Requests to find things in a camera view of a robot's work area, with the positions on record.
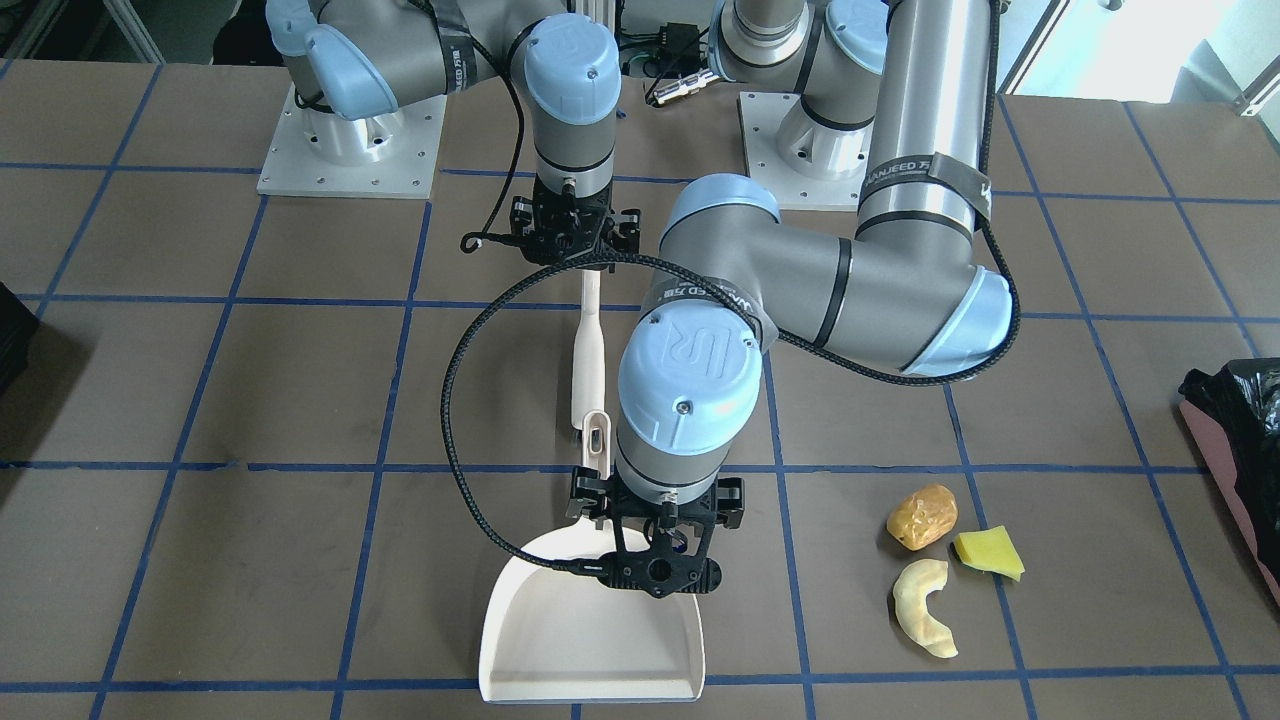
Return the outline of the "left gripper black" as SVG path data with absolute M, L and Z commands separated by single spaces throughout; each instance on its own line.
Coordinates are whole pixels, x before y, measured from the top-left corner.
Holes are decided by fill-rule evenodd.
M 568 571 L 595 577 L 612 589 L 643 591 L 655 598 L 675 593 L 705 594 L 722 582 L 719 564 L 709 559 L 717 527 L 740 527 L 745 498 L 742 479 L 724 477 L 687 503 L 672 500 L 648 502 L 618 475 L 573 470 L 570 505 L 590 521 L 607 519 L 612 537 L 598 556 L 572 559 Z

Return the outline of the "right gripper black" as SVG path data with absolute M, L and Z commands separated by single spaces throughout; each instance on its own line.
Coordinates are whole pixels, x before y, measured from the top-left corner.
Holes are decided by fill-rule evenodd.
M 557 186 L 535 181 L 532 196 L 512 199 L 509 243 L 539 265 L 553 265 L 585 252 L 609 249 L 637 252 L 641 210 L 613 211 L 609 186 L 596 193 L 579 192 L 575 179 Z

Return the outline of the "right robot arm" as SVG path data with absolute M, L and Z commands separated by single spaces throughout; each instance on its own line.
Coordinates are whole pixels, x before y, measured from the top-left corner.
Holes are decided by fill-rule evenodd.
M 639 250 L 639 211 L 612 208 L 620 49 L 571 1 L 269 1 L 265 20 L 293 88 L 261 193 L 425 197 L 428 111 L 497 78 L 536 177 L 506 233 L 485 224 L 461 249 L 503 243 L 538 265 Z

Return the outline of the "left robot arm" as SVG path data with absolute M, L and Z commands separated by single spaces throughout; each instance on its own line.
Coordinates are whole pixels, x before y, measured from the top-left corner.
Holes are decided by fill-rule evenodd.
M 591 493 L 621 530 L 598 559 L 559 569 L 657 598 L 707 593 L 714 525 L 739 520 L 718 487 L 776 341 L 887 383 L 946 384 L 997 363 L 1018 336 L 1009 265 L 977 265 L 989 231 L 997 1 L 890 1 L 868 172 L 850 236 L 785 223 L 745 176 L 678 196 L 640 322 L 618 369 L 616 474 Z

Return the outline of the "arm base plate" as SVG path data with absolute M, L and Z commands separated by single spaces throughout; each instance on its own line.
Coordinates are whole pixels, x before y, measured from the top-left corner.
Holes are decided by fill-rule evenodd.
M 795 94 L 741 92 L 739 114 L 749 177 L 782 209 L 855 211 L 861 201 L 872 126 L 833 129 L 812 119 Z
M 289 88 L 257 182 L 261 195 L 417 199 L 431 195 L 444 96 L 361 120 L 298 108 Z

